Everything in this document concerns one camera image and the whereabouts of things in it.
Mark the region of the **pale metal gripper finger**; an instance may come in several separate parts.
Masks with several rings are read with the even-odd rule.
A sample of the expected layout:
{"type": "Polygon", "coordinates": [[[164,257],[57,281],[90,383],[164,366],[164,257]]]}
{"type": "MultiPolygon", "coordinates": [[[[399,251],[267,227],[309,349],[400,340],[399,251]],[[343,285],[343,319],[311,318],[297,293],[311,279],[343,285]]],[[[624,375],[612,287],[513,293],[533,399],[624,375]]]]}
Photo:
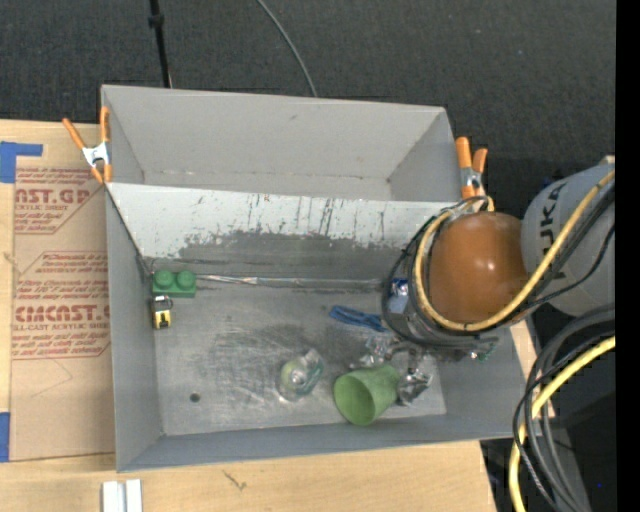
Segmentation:
{"type": "Polygon", "coordinates": [[[400,376],[396,386],[396,403],[400,406],[409,406],[433,381],[433,375],[425,373],[420,368],[420,363],[425,357],[424,352],[417,349],[410,349],[408,352],[408,362],[406,371],[400,376]]]}
{"type": "Polygon", "coordinates": [[[365,342],[365,352],[356,363],[357,368],[373,368],[392,360],[399,345],[395,336],[372,335],[365,342]]]}

